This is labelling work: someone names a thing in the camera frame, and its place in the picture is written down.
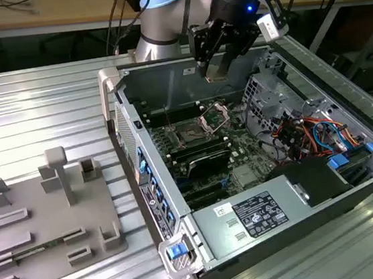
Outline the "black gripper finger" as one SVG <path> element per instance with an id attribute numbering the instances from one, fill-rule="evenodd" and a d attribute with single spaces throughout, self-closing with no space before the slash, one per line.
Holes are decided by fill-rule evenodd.
<path id="1" fill-rule="evenodd" d="M 232 43 L 226 45 L 226 51 L 222 56 L 218 68 L 219 75 L 228 73 L 229 67 L 233 60 L 238 56 L 245 55 L 257 39 L 257 28 L 251 28 L 241 33 Z"/>
<path id="2" fill-rule="evenodd" d="M 192 56 L 197 64 L 198 72 L 201 77 L 206 77 L 210 60 L 219 49 L 218 33 L 213 30 L 213 22 L 203 25 L 189 26 L 190 45 Z"/>

